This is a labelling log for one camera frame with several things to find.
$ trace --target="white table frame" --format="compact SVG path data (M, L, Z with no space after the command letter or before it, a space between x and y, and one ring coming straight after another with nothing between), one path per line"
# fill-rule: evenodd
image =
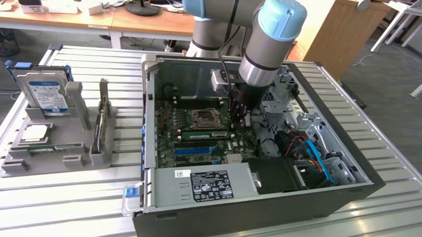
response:
M407 26L407 24L414 19L414 17L415 16L422 16L422 10L420 10L420 8L416 7L418 3L415 3L414 7L410 7L410 6L404 5L404 4L402 4L400 2L395 2L395 1L390 1L388 3L384 3L384 4L388 5L394 10L396 10L398 13L396 13L396 16L394 17L387 29L383 31L376 43L374 44L372 48L370 49L371 52L378 52L378 49L379 49L380 44L382 44L383 41L384 41L386 45L390 45L392 43L394 39L398 37L399 33L402 32L402 29ZM400 19L403 18L403 16L406 14L407 14L406 19L400 23L399 27L394 31L394 33L390 36L390 38L386 40L386 38L387 38L388 34L391 33L394 27L396 26L396 24L399 23ZM406 39L406 41L403 42L402 47L407 46L410 40L415 36L415 34L416 34L419 29L420 29L420 24L416 27L415 31L408 36L408 38Z
M139 37L139 38L151 38L161 40L185 40L191 41L191 36L180 36L173 34L161 34L161 33L144 33L144 32L130 32L130 31L113 31L104 26L101 28L78 28L78 27L61 27L50 26L41 24L28 24L17 22L0 22L0 28L20 29L20 30L36 30L36 31L53 31L53 32L68 32L77 34L89 34L89 35L108 35L110 37L110 48L121 49L120 38L121 37Z

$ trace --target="slatted metal surface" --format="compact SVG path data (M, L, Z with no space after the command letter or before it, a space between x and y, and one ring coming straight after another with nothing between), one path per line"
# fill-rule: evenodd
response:
M140 179L141 54L133 50L74 46L46 52L41 63L70 65L73 79L82 82L88 106L96 106L98 101L100 78L109 81L108 94L117 106L112 166L102 170L0 179L0 236L136 235L130 217L121 216L120 208L122 187ZM297 67L386 181L386 187L327 218L224 236L419 236L420 175L333 80L312 63L300 63ZM304 95L299 97L307 109L315 111ZM14 120L0 144L0 156L25 116L24 105L20 96L12 109Z

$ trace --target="blue pcie slot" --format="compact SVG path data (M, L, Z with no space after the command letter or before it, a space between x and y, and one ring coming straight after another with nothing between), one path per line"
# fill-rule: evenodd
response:
M175 155L209 154L209 148L193 148L193 149L175 150L173 153L175 153Z

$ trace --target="blue tab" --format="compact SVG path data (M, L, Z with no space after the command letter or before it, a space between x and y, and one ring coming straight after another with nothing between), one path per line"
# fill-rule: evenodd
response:
M12 69L13 69L12 64L13 64L13 62L10 60L6 60L6 62L4 63L5 71L9 74L9 76L12 77L13 81L16 82L16 78L14 78L13 73L12 73Z
M125 198L136 198L139 197L139 188L125 188L124 190Z
M65 75L66 75L66 80L68 81L73 81L72 70L70 70L70 66L69 65L64 66L64 71L65 71Z
M16 63L14 64L14 69L30 69L32 68L32 63Z

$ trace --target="blue hard drive label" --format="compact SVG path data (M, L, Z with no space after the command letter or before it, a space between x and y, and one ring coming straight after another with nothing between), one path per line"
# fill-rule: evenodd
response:
M30 81L32 97L36 99L40 108L50 113L66 111L66 103L60 84L56 81Z
M227 170L191 173L196 202L233 198Z

